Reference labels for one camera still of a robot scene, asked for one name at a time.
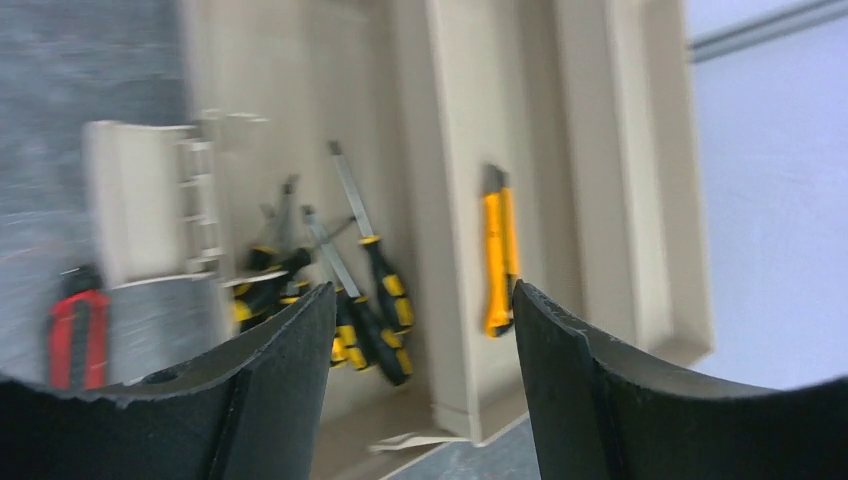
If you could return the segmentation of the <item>red black utility knife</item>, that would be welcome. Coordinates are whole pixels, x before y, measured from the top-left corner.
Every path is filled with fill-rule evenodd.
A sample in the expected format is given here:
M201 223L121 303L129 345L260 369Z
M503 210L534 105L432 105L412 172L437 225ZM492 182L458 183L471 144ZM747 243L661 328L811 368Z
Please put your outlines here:
M109 376L111 298L94 264L65 272L61 287L48 316L49 384L71 391L101 388Z

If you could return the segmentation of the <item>beige plastic tool box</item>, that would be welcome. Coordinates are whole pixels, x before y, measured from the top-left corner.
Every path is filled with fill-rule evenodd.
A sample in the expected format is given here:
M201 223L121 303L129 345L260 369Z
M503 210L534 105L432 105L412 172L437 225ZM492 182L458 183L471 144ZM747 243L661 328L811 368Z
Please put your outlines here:
M682 2L176 8L187 121L84 130L116 381L236 334L229 293L288 176L323 220L348 214L332 140L411 298L415 373L329 375L314 478L426 477L526 418L515 338L483 331L490 163L523 278L664 360L713 350Z

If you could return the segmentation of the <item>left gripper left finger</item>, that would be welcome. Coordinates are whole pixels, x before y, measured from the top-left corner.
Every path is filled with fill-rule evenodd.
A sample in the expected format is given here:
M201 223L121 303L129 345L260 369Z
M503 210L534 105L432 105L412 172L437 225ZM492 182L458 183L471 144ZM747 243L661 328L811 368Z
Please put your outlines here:
M202 355L79 393L3 377L5 479L305 479L329 372L320 285Z

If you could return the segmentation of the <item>screwdriver yellow black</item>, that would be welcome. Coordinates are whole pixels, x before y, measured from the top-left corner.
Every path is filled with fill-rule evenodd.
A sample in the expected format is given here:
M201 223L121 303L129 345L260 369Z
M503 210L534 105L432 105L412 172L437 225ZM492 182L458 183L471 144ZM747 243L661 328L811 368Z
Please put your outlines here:
M350 297L342 287L336 287L335 332L330 366L332 368L350 364L357 371L365 371L371 363L363 352L350 309Z
M277 203L259 206L265 223L249 249L247 270L265 271L293 250L292 205L298 180L298 174L289 175L280 186Z
M512 189L507 173L496 165L484 166L482 202L489 285L483 329L488 337L498 338L513 327L512 297L520 263Z
M415 317L405 285L382 252L381 237L372 228L340 142L330 140L328 149L360 231L359 244L369 259L383 317L396 333L408 333L414 326Z
M357 288L330 234L317 218L314 208L310 205L303 206L302 216L315 239L315 246L335 275L336 287L342 287L350 297L355 329L371 367L378 367L392 385L405 384L412 376L413 369L400 337L389 330L371 310L367 297Z
M256 273L283 272L281 276L242 283L234 288L233 316L239 332L244 333L294 303L308 288L309 282L297 280L297 274L313 261L313 249L298 247L278 264Z

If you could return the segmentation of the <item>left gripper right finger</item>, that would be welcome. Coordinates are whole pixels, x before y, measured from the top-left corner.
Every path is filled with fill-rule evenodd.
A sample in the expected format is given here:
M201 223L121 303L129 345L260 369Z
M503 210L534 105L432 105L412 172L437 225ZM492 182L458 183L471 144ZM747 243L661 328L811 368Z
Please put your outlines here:
M704 375L513 293L544 479L843 479L847 380L775 390Z

